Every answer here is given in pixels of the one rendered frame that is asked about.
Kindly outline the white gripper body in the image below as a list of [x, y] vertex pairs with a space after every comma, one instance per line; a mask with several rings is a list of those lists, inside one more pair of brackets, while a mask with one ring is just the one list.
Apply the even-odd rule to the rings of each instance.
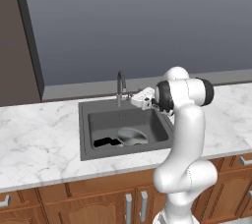
[[141, 108], [142, 110], [148, 110], [152, 108], [152, 99], [155, 96], [155, 90], [151, 87], [146, 87], [142, 91], [134, 94], [131, 97], [131, 104]]

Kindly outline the dark grey sink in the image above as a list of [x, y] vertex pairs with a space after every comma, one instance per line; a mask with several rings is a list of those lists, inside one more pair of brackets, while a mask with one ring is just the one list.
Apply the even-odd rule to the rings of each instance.
[[[114, 140], [117, 131], [123, 127], [141, 131], [148, 142], [132, 146], [106, 144], [94, 147], [95, 140]], [[153, 109], [137, 108], [129, 100], [123, 101], [120, 107], [114, 99], [80, 102], [79, 129], [82, 161], [171, 148], [173, 143], [173, 125], [166, 116]]]

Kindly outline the black sponge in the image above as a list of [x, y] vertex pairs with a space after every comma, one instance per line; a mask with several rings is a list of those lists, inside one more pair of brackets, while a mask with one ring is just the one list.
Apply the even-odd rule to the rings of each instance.
[[120, 144], [120, 141], [118, 139], [112, 139], [112, 138], [109, 138], [109, 137], [94, 141], [94, 147], [100, 147], [100, 146], [104, 146], [104, 145], [107, 145], [107, 144], [110, 144], [112, 146], [116, 146], [116, 145]]

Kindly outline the wooden panel under sink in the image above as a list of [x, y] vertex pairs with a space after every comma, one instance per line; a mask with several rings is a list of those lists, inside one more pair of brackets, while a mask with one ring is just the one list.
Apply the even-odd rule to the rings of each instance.
[[118, 192], [150, 185], [154, 170], [142, 170], [112, 176], [105, 176], [65, 184], [67, 197], [92, 196], [99, 193]]

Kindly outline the dark grey curved tap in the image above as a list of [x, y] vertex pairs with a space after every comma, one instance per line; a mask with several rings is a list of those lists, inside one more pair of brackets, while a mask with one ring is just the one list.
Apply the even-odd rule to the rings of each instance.
[[116, 93], [116, 102], [118, 107], [122, 105], [123, 98], [128, 99], [129, 92], [127, 91], [125, 76], [122, 71], [119, 71], [117, 74], [117, 93]]

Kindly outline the wooden cupboard door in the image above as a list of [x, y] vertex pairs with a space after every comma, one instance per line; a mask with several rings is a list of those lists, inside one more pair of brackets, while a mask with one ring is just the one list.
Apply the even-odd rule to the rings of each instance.
[[132, 195], [132, 220], [134, 215], [133, 190], [78, 196], [44, 205], [49, 224], [126, 224], [125, 195]]
[[[146, 220], [141, 221], [142, 192], [147, 193]], [[159, 193], [153, 185], [141, 186], [136, 189], [135, 224], [153, 224], [156, 215], [165, 204], [165, 194]]]
[[252, 169], [219, 173], [217, 182], [195, 200], [193, 215], [200, 224], [221, 224], [238, 218], [252, 186]]

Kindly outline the wooden drawer front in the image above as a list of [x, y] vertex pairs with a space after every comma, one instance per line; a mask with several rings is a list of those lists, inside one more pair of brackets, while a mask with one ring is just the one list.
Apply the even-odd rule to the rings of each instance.
[[224, 173], [224, 172], [238, 171], [238, 170], [244, 170], [247, 168], [252, 168], [252, 165], [248, 165], [248, 166], [241, 165], [241, 163], [239, 162], [239, 158], [241, 156], [245, 158], [246, 160], [250, 160], [252, 159], [252, 152], [224, 157], [221, 160], [219, 172]]
[[0, 193], [0, 201], [10, 195], [11, 202], [0, 208], [0, 224], [46, 224], [37, 189]]

